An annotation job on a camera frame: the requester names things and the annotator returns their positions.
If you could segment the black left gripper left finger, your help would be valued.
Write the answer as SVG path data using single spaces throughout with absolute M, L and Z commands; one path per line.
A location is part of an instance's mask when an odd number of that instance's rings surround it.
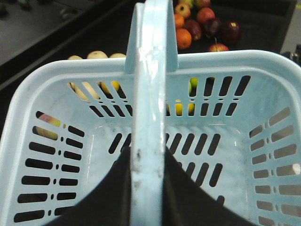
M 130 150 L 124 147 L 105 178 L 83 200 L 46 225 L 130 225 Z

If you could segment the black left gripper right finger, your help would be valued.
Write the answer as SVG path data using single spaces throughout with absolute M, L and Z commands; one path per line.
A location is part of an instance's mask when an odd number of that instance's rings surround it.
M 166 148 L 162 225 L 254 226 L 255 224 L 223 207 L 199 188 Z

